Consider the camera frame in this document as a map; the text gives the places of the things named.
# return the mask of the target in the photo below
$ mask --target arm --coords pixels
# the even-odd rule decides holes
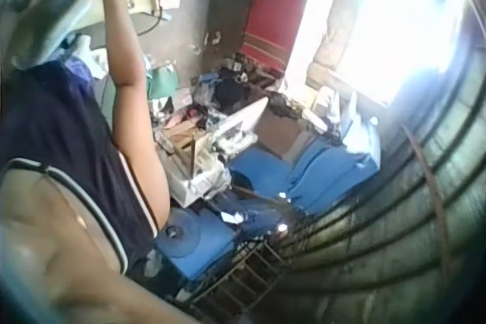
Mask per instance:
[[[127,0],[103,0],[109,69],[116,87],[113,141],[127,158],[156,216],[169,216],[167,179],[153,143],[143,53],[127,11]]]

